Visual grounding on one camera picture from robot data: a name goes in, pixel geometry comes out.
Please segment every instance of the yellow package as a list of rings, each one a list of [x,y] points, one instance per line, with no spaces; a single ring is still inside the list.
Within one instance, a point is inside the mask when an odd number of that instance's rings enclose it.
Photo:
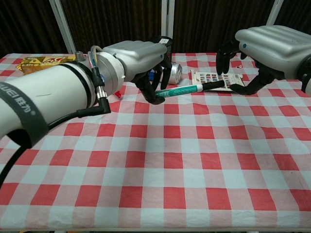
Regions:
[[[47,69],[73,60],[75,60],[75,55],[61,57],[26,57],[16,66],[16,68],[24,74],[31,74],[35,71]]]

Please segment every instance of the dark curtain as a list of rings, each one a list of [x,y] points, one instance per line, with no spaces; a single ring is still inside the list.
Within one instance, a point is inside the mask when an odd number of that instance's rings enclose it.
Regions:
[[[161,0],[62,0],[76,49],[161,34]]]
[[[275,24],[311,34],[311,1],[285,0]]]
[[[0,57],[67,52],[48,0],[1,0]]]
[[[176,0],[174,52],[216,52],[240,29],[265,25],[273,0]]]

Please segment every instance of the metal frame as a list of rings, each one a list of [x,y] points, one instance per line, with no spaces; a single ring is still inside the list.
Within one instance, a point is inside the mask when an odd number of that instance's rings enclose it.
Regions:
[[[168,0],[168,1],[169,1],[169,15],[168,15],[167,36],[173,38],[175,0]]]
[[[75,53],[76,47],[74,45],[74,41],[72,39],[69,26],[67,24],[66,16],[62,7],[62,3],[60,0],[50,0],[50,4],[56,18],[56,22],[58,24],[59,30],[64,39],[66,48],[68,53]]]
[[[277,15],[281,9],[281,6],[283,4],[284,0],[274,0],[274,4],[273,7],[271,9],[269,18],[267,20],[267,24],[266,25],[274,25]]]
[[[162,0],[161,4],[161,35],[167,36],[167,5],[168,0]]]

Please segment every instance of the tablecloth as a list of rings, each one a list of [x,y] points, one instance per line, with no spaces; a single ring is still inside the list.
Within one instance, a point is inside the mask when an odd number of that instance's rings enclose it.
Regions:
[[[22,76],[15,66],[29,55],[2,58],[0,81]],[[215,72],[215,58],[173,55],[183,82],[190,69]],[[229,70],[245,83],[257,71],[238,57]],[[73,119],[23,154],[0,191],[0,228],[309,229],[311,98],[300,88],[150,105],[126,83],[111,114]],[[0,169],[17,148],[0,141]]]

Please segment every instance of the green marker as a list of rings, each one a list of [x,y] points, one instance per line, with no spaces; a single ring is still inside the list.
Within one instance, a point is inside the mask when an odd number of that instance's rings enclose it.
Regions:
[[[225,82],[221,80],[221,81],[210,82],[210,83],[196,84],[196,85],[190,85],[190,86],[181,86],[181,87],[176,87],[176,88],[171,88],[171,89],[166,89],[166,90],[160,90],[160,91],[156,91],[155,95],[161,96],[161,97],[179,96],[179,95],[184,95],[184,94],[189,94],[189,93],[194,93],[194,92],[208,91],[208,90],[212,90],[212,89],[220,88],[224,86],[225,86]]]

